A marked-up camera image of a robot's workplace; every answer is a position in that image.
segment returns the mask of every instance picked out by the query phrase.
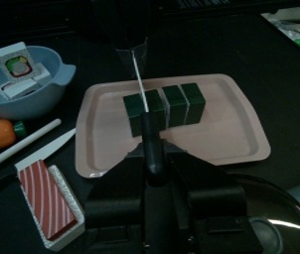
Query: red striped box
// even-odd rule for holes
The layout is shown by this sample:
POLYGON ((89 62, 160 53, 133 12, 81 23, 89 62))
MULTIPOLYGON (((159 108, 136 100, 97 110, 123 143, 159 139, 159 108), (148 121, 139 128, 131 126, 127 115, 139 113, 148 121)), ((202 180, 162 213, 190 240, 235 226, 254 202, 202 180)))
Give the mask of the red striped box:
POLYGON ((41 160, 18 172, 18 179, 44 236, 52 241, 76 224, 73 212, 41 160))

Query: dark green block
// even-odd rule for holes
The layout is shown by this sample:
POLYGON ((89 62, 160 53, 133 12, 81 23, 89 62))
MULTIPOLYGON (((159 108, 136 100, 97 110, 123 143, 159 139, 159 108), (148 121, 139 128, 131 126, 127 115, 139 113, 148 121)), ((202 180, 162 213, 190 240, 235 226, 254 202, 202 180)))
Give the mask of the dark green block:
POLYGON ((162 87, 167 107, 167 128, 184 125, 187 100, 178 85, 162 87))
POLYGON ((152 112, 159 130, 166 129, 166 110, 156 89, 144 92, 148 110, 152 112))
POLYGON ((141 134, 140 114, 144 112, 144 106, 140 94, 123 96, 123 104, 129 122, 131 135, 135 137, 141 134))
POLYGON ((199 123, 206 106, 204 97, 195 83, 180 84, 180 87, 188 102, 188 111, 184 124, 199 123))

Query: white stick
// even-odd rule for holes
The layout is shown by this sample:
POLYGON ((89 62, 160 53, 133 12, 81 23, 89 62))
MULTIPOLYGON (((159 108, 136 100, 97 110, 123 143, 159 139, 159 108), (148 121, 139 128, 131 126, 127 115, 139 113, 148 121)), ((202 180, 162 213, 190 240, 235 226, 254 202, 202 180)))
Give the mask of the white stick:
POLYGON ((44 134, 46 134, 53 128, 61 124, 61 120, 56 119, 46 124, 41 129, 33 132, 25 139, 16 143, 0 154, 0 163, 4 162, 13 154, 16 154, 22 148, 25 148, 33 141, 36 141, 44 134))
POLYGON ((131 51, 131 52, 132 52, 132 60, 133 60, 133 69, 135 69, 135 74, 136 74, 136 78, 137 78, 137 84, 139 84, 139 88, 140 88, 140 94, 141 94, 141 98, 143 98, 144 112, 148 112, 147 100, 145 100, 145 96, 144 96, 144 88, 143 88, 143 83, 141 83, 140 74, 139 74, 139 70, 137 70, 137 65, 136 65, 136 60, 135 60, 135 56, 133 56, 133 51, 131 51))

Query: pink tray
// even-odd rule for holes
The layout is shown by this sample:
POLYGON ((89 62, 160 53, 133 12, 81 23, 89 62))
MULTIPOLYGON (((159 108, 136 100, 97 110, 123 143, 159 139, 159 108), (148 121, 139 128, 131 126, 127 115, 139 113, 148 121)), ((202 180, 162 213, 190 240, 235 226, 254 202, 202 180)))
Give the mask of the pink tray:
MULTIPOLYGON (((223 74, 143 80, 144 89, 195 82, 206 98, 199 124, 170 128, 160 137, 214 165, 265 159, 267 140, 253 107, 233 79, 223 74)), ((121 97, 139 92, 136 80, 96 84, 85 91, 75 134, 75 169, 84 178, 100 177, 132 151, 121 97)))

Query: dark background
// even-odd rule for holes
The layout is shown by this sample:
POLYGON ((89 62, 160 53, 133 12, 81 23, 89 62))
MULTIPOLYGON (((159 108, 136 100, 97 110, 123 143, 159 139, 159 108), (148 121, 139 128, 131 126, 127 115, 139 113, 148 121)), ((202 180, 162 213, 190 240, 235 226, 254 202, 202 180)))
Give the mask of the dark background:
MULTIPOLYGON (((271 11, 281 3, 263 2, 270 3, 271 11)), ((300 1, 285 3, 289 5, 300 5, 300 1)), ((214 15, 218 10, 211 14, 203 10, 203 15, 198 11, 195 16, 172 11, 172 17, 170 9, 155 11, 158 6, 162 3, 154 2, 143 78, 223 73, 234 79, 258 115, 271 153, 261 162, 223 169, 261 177, 287 190, 300 184, 300 48, 254 15, 266 10, 263 5, 246 5, 249 13, 245 11, 243 15, 233 7, 233 12, 223 9, 226 15, 214 15)), ((85 90, 97 83, 129 79, 85 1, 0 1, 0 47, 20 41, 56 50, 64 63, 75 64, 76 73, 56 108, 25 122, 29 133, 54 118, 62 120, 61 126, 0 165, 0 177, 13 171, 14 163, 75 127, 85 90)), ((96 180, 83 179, 75 171, 73 139, 46 159, 46 164, 61 169, 84 206, 96 180)), ((84 238, 85 234, 60 253, 81 253, 84 238)), ((0 190, 0 253, 48 252, 20 187, 12 183, 0 190)))

